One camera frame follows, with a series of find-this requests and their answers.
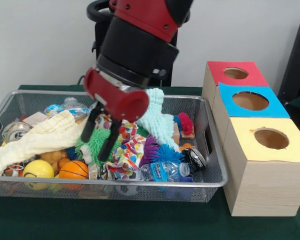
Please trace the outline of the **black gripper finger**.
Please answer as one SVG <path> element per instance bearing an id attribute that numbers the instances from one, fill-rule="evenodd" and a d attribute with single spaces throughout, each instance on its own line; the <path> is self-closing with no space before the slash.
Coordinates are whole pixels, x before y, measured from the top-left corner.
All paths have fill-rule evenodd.
<path id="1" fill-rule="evenodd" d="M 100 149 L 99 153 L 98 153 L 98 160 L 101 162 L 105 162 L 110 154 L 111 151 L 118 139 L 119 136 L 119 129 L 121 127 L 122 122 L 113 119 L 112 120 L 112 124 L 110 127 L 110 134 L 109 137 L 104 141 L 102 148 Z"/>
<path id="2" fill-rule="evenodd" d="M 102 112 L 103 112 L 103 104 L 98 102 L 95 105 L 95 107 L 91 110 L 87 122 L 85 124 L 85 127 L 82 131 L 81 140 L 84 143 L 89 142 L 96 126 L 96 119 Z"/>

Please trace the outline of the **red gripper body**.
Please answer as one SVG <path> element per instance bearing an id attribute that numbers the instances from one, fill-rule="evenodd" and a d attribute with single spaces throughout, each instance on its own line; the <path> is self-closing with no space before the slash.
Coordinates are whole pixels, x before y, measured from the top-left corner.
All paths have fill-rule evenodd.
<path id="1" fill-rule="evenodd" d="M 83 86 L 88 95 L 102 103 L 117 121 L 135 122 L 145 114 L 149 106 L 150 100 L 145 90 L 125 85 L 94 68 L 86 72 Z"/>

